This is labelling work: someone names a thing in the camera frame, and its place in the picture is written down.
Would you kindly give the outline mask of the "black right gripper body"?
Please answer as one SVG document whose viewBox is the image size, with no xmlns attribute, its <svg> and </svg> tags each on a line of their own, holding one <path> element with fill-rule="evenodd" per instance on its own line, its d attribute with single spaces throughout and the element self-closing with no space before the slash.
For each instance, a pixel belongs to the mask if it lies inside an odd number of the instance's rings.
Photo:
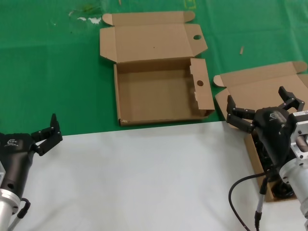
<svg viewBox="0 0 308 231">
<path fill-rule="evenodd" d="M 290 155 L 290 129 L 286 122 L 290 113 L 283 107 L 267 107 L 255 111 L 252 124 L 272 163 L 283 166 Z"/>
</svg>

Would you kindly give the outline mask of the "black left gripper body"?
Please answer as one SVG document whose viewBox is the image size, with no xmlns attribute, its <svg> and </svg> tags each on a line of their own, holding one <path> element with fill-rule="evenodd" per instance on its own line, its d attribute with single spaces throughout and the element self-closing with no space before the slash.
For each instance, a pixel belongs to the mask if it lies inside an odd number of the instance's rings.
<svg viewBox="0 0 308 231">
<path fill-rule="evenodd" d="M 1 189 L 14 194 L 24 193 L 36 142 L 32 135 L 26 133 L 0 135 L 0 162 L 5 170 Z"/>
</svg>

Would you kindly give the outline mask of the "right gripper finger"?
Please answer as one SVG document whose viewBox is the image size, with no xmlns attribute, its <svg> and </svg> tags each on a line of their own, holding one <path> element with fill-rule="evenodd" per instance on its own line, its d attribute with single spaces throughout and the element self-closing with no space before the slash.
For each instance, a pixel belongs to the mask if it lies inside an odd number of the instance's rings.
<svg viewBox="0 0 308 231">
<path fill-rule="evenodd" d="M 246 133 L 252 133 L 255 129 L 253 120 L 255 110 L 236 107 L 231 95 L 227 98 L 227 118 L 226 122 Z"/>
<path fill-rule="evenodd" d="M 303 111 L 305 102 L 295 97 L 292 92 L 289 92 L 283 86 L 280 86 L 278 93 L 283 100 L 283 103 L 279 105 L 281 109 L 287 111 L 290 108 L 294 108 L 297 111 Z"/>
</svg>

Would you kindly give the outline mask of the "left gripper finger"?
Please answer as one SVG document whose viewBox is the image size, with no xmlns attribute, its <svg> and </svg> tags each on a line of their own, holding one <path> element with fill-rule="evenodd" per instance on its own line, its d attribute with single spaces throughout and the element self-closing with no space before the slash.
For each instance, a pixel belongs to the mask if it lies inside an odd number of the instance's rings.
<svg viewBox="0 0 308 231">
<path fill-rule="evenodd" d="M 43 156 L 58 145 L 63 140 L 63 137 L 56 114 L 52 114 L 50 126 L 48 128 L 32 133 L 31 138 L 34 141 L 31 148 L 34 152 L 38 153 L 39 156 Z"/>
</svg>

